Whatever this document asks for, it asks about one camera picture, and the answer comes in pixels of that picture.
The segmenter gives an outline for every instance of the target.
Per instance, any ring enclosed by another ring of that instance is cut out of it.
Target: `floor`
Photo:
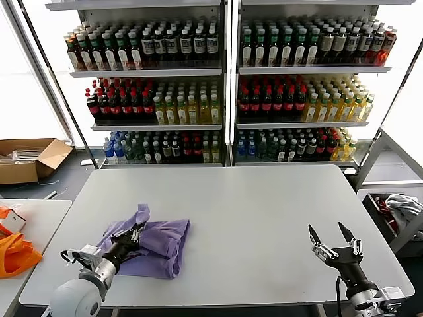
[[[100,158],[101,152],[96,152],[95,157]],[[94,170],[93,166],[81,166],[80,162],[87,159],[88,156],[84,152],[71,153],[66,161],[58,168],[58,170],[46,180],[34,184],[20,184],[14,186],[0,186],[0,197],[16,198],[16,199],[43,199],[52,191],[58,194],[54,199],[70,199],[75,200],[79,191],[86,182],[89,174]],[[395,177],[403,180],[418,179],[417,176],[401,162],[391,151],[385,151],[380,159],[376,162],[367,180],[394,180]],[[400,189],[392,189],[392,192],[400,191]],[[359,191],[358,197],[362,200],[369,191]],[[407,189],[407,194],[416,196],[423,201],[423,189],[411,188]],[[423,312],[423,258],[405,258],[399,259],[401,265],[416,288],[416,294],[408,299],[402,306],[398,316],[409,317],[415,316],[419,312]],[[336,308],[334,305],[325,306],[327,316],[335,316]],[[38,317],[44,312],[43,308],[28,308],[20,306],[15,317]],[[290,307],[250,307],[250,308],[199,308],[199,309],[155,309],[155,310],[121,310],[119,317],[159,317],[166,315],[167,317],[255,317],[255,316],[317,316],[313,306],[290,306]],[[99,317],[110,317],[111,310],[101,310]]]

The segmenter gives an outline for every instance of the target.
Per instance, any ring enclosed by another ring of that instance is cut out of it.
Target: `yellow bottle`
[[[336,92],[333,94],[332,102],[330,103],[330,107],[328,108],[328,111],[326,112],[326,122],[334,122],[336,116],[338,115],[340,111],[340,99],[341,94],[339,92]]]
[[[354,97],[354,94],[352,92],[349,92],[348,94],[346,94],[344,104],[342,105],[340,111],[338,112],[338,117],[335,121],[345,122],[347,120],[348,114],[351,111],[353,97]]]
[[[348,114],[347,121],[351,121],[351,122],[358,121],[358,118],[363,110],[363,104],[362,104],[363,98],[364,98],[364,93],[359,92],[358,95],[356,96],[356,101],[354,105],[351,107],[350,114]]]
[[[190,116],[190,124],[198,125],[198,107],[193,94],[188,96],[188,114]]]
[[[200,123],[210,124],[210,107],[207,101],[207,96],[202,94],[200,97]]]
[[[328,107],[330,106],[328,104],[329,97],[330,97],[330,94],[328,94],[327,92],[325,92],[322,95],[320,102],[317,104],[315,115],[313,117],[313,121],[323,122],[325,120],[325,116],[326,116],[326,113],[328,111]]]
[[[315,115],[315,112],[316,112],[316,102],[317,102],[317,94],[314,92],[310,96],[307,111],[305,111],[305,110],[303,111],[302,120],[304,122],[312,122],[313,121],[313,116]]]
[[[178,117],[180,125],[188,125],[189,116],[188,116],[188,107],[183,96],[178,96]]]
[[[166,116],[169,125],[176,125],[178,124],[178,112],[176,111],[176,107],[174,106],[173,100],[171,96],[165,97],[166,101]]]
[[[167,125],[166,108],[163,100],[159,96],[156,96],[153,98],[153,101],[159,125]]]
[[[219,124],[221,123],[221,115],[220,115],[220,103],[219,99],[217,98],[216,94],[210,96],[211,99],[211,124]]]
[[[333,151],[332,156],[330,157],[330,160],[340,160],[345,153],[345,146],[346,146],[346,140],[344,138],[342,138],[341,140],[339,140],[338,145],[335,148],[335,151]]]

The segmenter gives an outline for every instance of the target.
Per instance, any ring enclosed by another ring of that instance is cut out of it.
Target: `cardboard box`
[[[0,140],[0,154],[15,149],[44,149],[36,161],[20,164],[0,164],[0,184],[37,182],[49,176],[66,159],[72,147],[57,139]]]

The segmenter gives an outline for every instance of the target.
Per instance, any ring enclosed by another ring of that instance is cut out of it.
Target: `white cloth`
[[[398,224],[399,232],[423,211],[423,205],[418,202],[417,197],[392,194],[385,203]],[[423,228],[416,233],[415,238],[423,238]]]

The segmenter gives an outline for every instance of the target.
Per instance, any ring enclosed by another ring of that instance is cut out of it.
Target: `robotic arm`
[[[340,279],[347,287],[346,296],[356,311],[356,317],[394,316],[393,313],[405,299],[403,292],[399,287],[379,289],[375,283],[367,280],[360,267],[360,262],[363,260],[362,241],[354,238],[351,231],[342,223],[339,223],[339,227],[349,245],[332,249],[320,241],[313,227],[309,225],[312,251],[327,266],[339,271]]]
[[[86,245],[81,250],[67,250],[61,256],[68,262],[79,262],[83,269],[79,279],[59,286],[53,293],[50,306],[43,316],[95,317],[104,302],[113,277],[120,265],[130,259],[128,254],[139,249],[139,235],[145,223],[132,229],[121,230],[111,237],[112,246],[106,253],[100,248]]]

